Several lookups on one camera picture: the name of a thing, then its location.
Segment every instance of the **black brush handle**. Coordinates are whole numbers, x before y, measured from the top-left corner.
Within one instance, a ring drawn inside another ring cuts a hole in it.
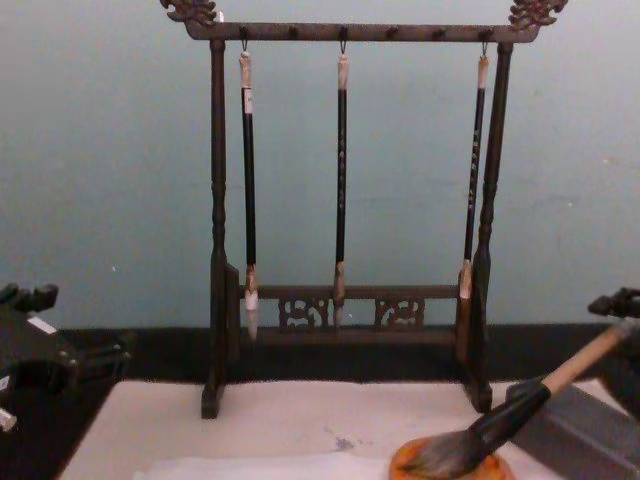
[[[473,252],[473,228],[476,215],[478,191],[478,169],[480,168],[480,145],[482,142],[482,120],[484,117],[484,98],[486,91],[488,61],[485,56],[478,65],[478,91],[476,94],[476,115],[473,126],[473,148],[471,150],[471,173],[469,175],[469,202],[467,205],[467,231],[464,241],[464,258],[471,260]]]
[[[338,89],[338,210],[336,263],[344,260],[345,210],[347,201],[347,90]]]
[[[482,440],[481,458],[492,454],[511,440],[551,398],[551,391],[543,383],[527,387],[526,393],[506,401],[469,427]]]
[[[246,112],[251,89],[242,89],[242,133],[244,141],[244,184],[247,229],[247,265],[256,263],[256,200],[253,164],[253,113]]]

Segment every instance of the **calligraphy brush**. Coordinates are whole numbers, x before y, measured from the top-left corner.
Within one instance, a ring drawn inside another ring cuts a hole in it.
[[[478,90],[476,94],[476,113],[473,126],[473,147],[471,149],[471,172],[469,174],[469,196],[467,203],[467,228],[464,239],[464,260],[462,269],[458,276],[460,294],[458,298],[458,308],[460,319],[457,333],[458,338],[468,337],[469,319],[471,317],[471,253],[473,250],[473,225],[476,215],[476,192],[478,187],[478,169],[480,166],[480,142],[482,140],[482,120],[484,114],[484,97],[487,87],[487,73],[489,71],[489,60],[486,51],[482,52],[478,62]],[[464,359],[466,346],[458,343],[458,358]]]
[[[349,61],[344,47],[338,63],[338,208],[336,230],[336,268],[333,281],[333,323],[339,327],[342,323],[345,285],[344,285],[344,231],[345,207],[347,202],[347,78]]]
[[[628,318],[607,328],[530,390],[480,417],[466,430],[436,436],[401,468],[416,478],[453,480],[474,471],[509,441],[546,401],[640,327]]]
[[[253,92],[251,88],[251,57],[245,48],[240,56],[242,74],[242,134],[244,144],[244,181],[247,229],[247,274],[245,308],[258,309],[258,277],[256,272],[256,201],[253,163]]]

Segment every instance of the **wooden base foot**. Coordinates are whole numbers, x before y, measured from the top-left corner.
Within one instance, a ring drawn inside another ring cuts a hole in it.
[[[478,413],[487,413],[491,410],[491,402],[493,400],[493,390],[487,381],[478,382],[472,377],[467,376],[463,380],[464,391]]]
[[[220,412],[220,403],[224,393],[224,384],[217,387],[213,385],[205,385],[202,391],[201,417],[203,419],[218,418]]]

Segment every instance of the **hanging brush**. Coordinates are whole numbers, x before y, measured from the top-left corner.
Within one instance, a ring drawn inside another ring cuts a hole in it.
[[[333,324],[340,327],[343,319],[344,284],[344,231],[347,202],[347,80],[349,60],[345,55],[346,30],[340,41],[342,54],[338,62],[338,212],[336,229],[336,268],[333,280]]]
[[[258,309],[258,277],[256,273],[256,201],[253,165],[253,91],[251,88],[251,57],[249,56],[249,52],[247,52],[246,38],[242,40],[240,73],[242,76],[242,136],[244,143],[245,218],[247,235],[247,273],[244,299],[247,312],[254,312]]]
[[[476,93],[476,113],[473,126],[473,146],[471,149],[471,172],[469,174],[469,195],[467,203],[467,228],[464,240],[464,259],[462,269],[458,276],[459,297],[458,310],[459,322],[456,337],[459,339],[468,338],[469,322],[471,317],[471,253],[473,251],[473,228],[476,216],[476,198],[478,189],[478,169],[480,166],[480,143],[482,141],[482,120],[484,115],[484,97],[487,87],[487,74],[489,71],[489,60],[487,59],[487,45],[482,45],[482,56],[478,62],[478,90]],[[457,343],[458,359],[466,359],[466,345]]]

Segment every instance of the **calligraphy brush stand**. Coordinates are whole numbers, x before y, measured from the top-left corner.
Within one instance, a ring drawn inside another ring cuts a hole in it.
[[[225,251],[226,133],[225,47],[230,41],[251,42],[435,42],[497,44],[498,60],[485,160],[479,239],[472,268],[470,315],[460,309],[448,330],[425,325],[427,301],[460,301],[460,287],[444,285],[353,286],[345,299],[375,304],[370,328],[339,328],[329,322],[332,285],[262,285],[260,299],[278,301],[278,327],[259,329],[258,344],[285,345],[444,345],[455,352],[460,380],[474,408],[486,412],[492,391],[487,380],[487,300],[491,255],[489,243],[494,221],[502,138],[507,106],[509,69],[516,44],[533,42],[545,25],[555,22],[568,0],[515,0],[507,25],[377,25],[327,23],[224,22],[215,4],[207,0],[160,0],[168,16],[185,25],[189,36],[209,42],[211,50],[211,191],[213,195],[213,252],[210,278],[209,376],[202,394],[202,417],[215,418],[227,382],[230,364],[240,355],[240,344],[250,341],[240,326],[244,286]],[[306,321],[300,327],[294,323]]]

